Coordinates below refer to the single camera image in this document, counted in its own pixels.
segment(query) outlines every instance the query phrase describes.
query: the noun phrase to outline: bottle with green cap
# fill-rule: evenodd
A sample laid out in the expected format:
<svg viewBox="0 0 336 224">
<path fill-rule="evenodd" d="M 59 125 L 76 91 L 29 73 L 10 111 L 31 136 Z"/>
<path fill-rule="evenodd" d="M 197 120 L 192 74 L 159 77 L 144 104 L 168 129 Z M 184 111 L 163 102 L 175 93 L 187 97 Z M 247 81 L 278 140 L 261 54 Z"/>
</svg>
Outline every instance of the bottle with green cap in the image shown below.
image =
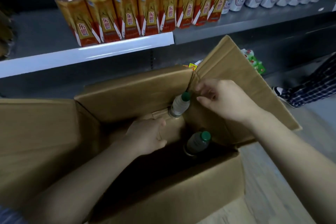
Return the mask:
<svg viewBox="0 0 336 224">
<path fill-rule="evenodd" d="M 182 95 L 178 95 L 169 109 L 169 114 L 174 118 L 180 117 L 185 111 L 187 111 L 190 105 L 190 93 L 184 92 Z"/>
<path fill-rule="evenodd" d="M 187 141 L 186 152 L 190 155 L 195 155 L 205 150 L 211 140 L 211 134 L 208 131 L 197 132 L 193 134 Z"/>
</svg>

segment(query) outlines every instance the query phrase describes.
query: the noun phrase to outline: person's right hand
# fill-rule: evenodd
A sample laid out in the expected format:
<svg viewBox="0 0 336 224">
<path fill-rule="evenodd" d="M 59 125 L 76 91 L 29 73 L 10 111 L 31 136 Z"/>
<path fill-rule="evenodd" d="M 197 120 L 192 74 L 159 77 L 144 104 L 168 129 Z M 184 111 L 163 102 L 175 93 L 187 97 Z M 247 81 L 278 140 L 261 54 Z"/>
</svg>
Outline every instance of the person's right hand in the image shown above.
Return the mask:
<svg viewBox="0 0 336 224">
<path fill-rule="evenodd" d="M 231 80 L 206 79 L 196 85 L 197 100 L 219 116 L 244 123 L 256 117 L 261 109 Z"/>
</svg>

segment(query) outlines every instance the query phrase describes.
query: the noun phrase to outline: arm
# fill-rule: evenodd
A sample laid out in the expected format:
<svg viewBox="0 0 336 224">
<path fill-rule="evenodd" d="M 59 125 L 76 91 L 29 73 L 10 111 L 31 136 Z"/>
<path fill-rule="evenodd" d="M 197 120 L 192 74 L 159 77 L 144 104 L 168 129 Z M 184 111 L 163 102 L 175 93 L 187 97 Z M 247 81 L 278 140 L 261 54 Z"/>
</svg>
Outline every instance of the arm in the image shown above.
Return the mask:
<svg viewBox="0 0 336 224">
<path fill-rule="evenodd" d="M 135 121 L 122 140 L 115 141 L 23 207 L 29 223 L 82 223 L 105 190 L 135 158 L 166 145 L 156 139 L 163 119 Z"/>
<path fill-rule="evenodd" d="M 317 223 L 336 223 L 336 165 L 258 107 L 233 81 L 205 80 L 198 101 L 219 116 L 244 124 L 279 168 Z"/>
</svg>

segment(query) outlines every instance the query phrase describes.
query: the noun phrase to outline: forearm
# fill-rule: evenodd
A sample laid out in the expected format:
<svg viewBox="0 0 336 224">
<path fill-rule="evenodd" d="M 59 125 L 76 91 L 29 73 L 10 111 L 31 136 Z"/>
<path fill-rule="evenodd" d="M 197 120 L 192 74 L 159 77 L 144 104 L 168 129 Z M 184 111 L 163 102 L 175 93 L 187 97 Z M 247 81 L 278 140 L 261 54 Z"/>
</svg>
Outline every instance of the forearm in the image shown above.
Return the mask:
<svg viewBox="0 0 336 224">
<path fill-rule="evenodd" d="M 23 208 L 30 223 L 81 223 L 116 177 L 136 157 L 126 140 L 101 154 L 48 188 Z"/>
<path fill-rule="evenodd" d="M 263 111 L 245 125 L 317 223 L 336 223 L 336 165 Z"/>
</svg>

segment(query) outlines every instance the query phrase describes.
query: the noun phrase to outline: person's left hand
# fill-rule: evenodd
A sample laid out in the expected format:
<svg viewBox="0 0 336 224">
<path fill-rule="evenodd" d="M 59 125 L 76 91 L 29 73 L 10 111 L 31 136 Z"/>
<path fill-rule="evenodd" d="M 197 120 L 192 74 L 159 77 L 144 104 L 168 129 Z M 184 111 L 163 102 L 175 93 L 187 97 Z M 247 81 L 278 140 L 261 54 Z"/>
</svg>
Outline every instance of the person's left hand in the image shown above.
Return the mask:
<svg viewBox="0 0 336 224">
<path fill-rule="evenodd" d="M 163 118 L 136 120 L 126 132 L 127 140 L 139 155 L 150 154 L 166 146 L 166 140 L 158 140 L 157 134 L 166 125 Z"/>
</svg>

